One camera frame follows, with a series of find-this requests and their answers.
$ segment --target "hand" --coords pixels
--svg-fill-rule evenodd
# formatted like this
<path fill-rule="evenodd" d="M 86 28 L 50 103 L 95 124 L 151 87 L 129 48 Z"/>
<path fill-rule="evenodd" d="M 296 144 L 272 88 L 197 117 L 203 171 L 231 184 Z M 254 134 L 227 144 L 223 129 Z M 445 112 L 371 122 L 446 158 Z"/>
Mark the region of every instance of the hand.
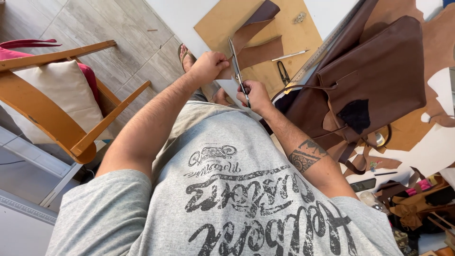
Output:
<path fill-rule="evenodd" d="M 229 66 L 226 56 L 218 51 L 206 51 L 188 71 L 198 83 L 198 86 L 211 83 L 221 70 Z"/>
<path fill-rule="evenodd" d="M 270 108 L 275 108 L 270 101 L 267 89 L 263 83 L 253 80 L 245 80 L 243 81 L 243 87 L 245 88 L 245 92 L 248 94 L 248 98 L 250 99 L 251 110 L 253 110 L 256 114 L 262 116 L 263 113 L 266 113 Z M 240 86 L 237 89 L 237 99 L 242 102 L 244 107 L 247 107 L 247 99 L 245 98 Z"/>

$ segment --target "sandal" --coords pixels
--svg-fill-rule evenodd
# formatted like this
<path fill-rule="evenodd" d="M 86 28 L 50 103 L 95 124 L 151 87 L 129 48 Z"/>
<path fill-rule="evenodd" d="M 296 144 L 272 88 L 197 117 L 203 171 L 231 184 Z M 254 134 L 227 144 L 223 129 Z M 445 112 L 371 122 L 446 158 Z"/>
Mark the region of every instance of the sandal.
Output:
<path fill-rule="evenodd" d="M 183 44 L 179 45 L 179 47 L 177 48 L 177 56 L 178 56 L 179 58 L 180 58 L 180 50 L 181 50 L 181 48 L 182 48 L 182 45 L 183 45 Z M 180 63 L 182 64 L 182 69 L 183 69 L 184 71 L 185 71 L 185 69 L 183 68 L 183 60 L 185 59 L 185 56 L 186 56 L 186 55 L 189 55 L 189 56 L 191 57 L 191 59 L 193 59 L 194 62 L 196 62 L 196 60 L 197 60 L 197 59 L 195 58 L 195 56 L 194 56 L 192 53 L 190 53 L 189 51 L 185 51 L 185 52 L 183 53 L 183 55 L 182 55 L 182 58 L 180 59 Z"/>

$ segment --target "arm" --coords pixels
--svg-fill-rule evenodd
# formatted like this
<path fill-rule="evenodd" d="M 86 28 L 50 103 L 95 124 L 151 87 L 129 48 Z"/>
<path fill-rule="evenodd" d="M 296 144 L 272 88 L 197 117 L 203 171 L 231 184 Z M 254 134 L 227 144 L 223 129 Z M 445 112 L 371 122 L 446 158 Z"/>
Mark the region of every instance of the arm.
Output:
<path fill-rule="evenodd" d="M 151 179 L 152 162 L 163 147 L 183 105 L 201 85 L 229 66 L 220 52 L 205 52 L 191 70 L 155 96 L 120 131 L 96 174 L 134 169 Z"/>
<path fill-rule="evenodd" d="M 246 80 L 243 84 L 250 99 L 251 110 L 264 118 L 289 161 L 303 177 L 329 198 L 350 196 L 358 199 L 341 173 L 339 165 L 273 106 L 265 85 L 251 80 Z M 246 102 L 241 92 L 237 94 L 237 99 L 243 104 Z"/>

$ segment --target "cutting board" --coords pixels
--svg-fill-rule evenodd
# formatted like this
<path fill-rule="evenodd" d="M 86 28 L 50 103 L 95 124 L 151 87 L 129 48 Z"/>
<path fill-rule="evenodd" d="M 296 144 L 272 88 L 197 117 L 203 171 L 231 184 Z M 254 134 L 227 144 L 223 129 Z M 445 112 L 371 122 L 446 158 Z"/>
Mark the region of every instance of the cutting board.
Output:
<path fill-rule="evenodd" d="M 194 29 L 212 51 L 220 51 L 229 58 L 228 36 L 231 38 L 247 19 L 262 4 L 262 0 L 220 0 L 195 26 Z M 246 45 L 255 46 L 283 35 L 284 54 L 310 49 L 304 54 L 281 60 L 289 78 L 299 71 L 304 63 L 322 44 L 313 19 L 302 0 L 272 0 L 280 12 L 270 24 L 256 34 Z M 293 20 L 301 12 L 306 12 L 303 22 L 294 24 Z M 241 71 L 243 80 L 252 79 L 263 82 L 270 97 L 285 86 L 281 80 L 277 62 L 265 61 Z"/>

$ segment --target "tribal tattoo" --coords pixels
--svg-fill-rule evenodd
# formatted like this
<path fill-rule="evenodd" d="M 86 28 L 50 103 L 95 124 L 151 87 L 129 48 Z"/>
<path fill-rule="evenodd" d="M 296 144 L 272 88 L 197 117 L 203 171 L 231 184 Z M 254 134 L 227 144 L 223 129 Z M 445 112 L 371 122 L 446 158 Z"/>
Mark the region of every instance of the tribal tattoo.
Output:
<path fill-rule="evenodd" d="M 327 155 L 327 152 L 310 138 L 300 144 L 298 148 L 299 150 L 294 150 L 288 159 L 301 173 Z"/>

